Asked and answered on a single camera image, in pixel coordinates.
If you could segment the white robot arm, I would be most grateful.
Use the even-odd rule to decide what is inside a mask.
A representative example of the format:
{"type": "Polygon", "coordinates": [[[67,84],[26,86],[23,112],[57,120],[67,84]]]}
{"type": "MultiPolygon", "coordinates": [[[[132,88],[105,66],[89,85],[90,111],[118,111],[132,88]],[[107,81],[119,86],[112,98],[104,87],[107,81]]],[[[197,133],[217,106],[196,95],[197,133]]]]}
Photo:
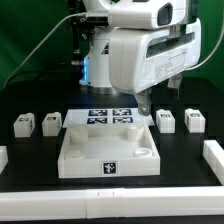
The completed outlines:
{"type": "Polygon", "coordinates": [[[82,2],[93,27],[82,85],[133,95],[143,116],[151,113],[153,86],[167,81],[171,96],[179,95],[182,73],[200,57],[198,0],[82,2]]]}

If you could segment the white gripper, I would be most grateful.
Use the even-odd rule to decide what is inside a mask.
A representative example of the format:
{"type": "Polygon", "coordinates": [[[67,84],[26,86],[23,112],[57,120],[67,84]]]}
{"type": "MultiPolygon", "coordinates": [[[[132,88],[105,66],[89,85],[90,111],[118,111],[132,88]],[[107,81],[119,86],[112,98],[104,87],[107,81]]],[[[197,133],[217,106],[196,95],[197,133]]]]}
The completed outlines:
{"type": "Polygon", "coordinates": [[[112,33],[109,42],[111,85],[120,92],[135,94],[138,112],[148,116],[151,99],[146,89],[171,77],[168,95],[177,99],[181,72],[197,64],[200,51],[199,19],[186,26],[185,34],[174,38],[170,37],[169,28],[155,31],[119,28],[112,33]]]}

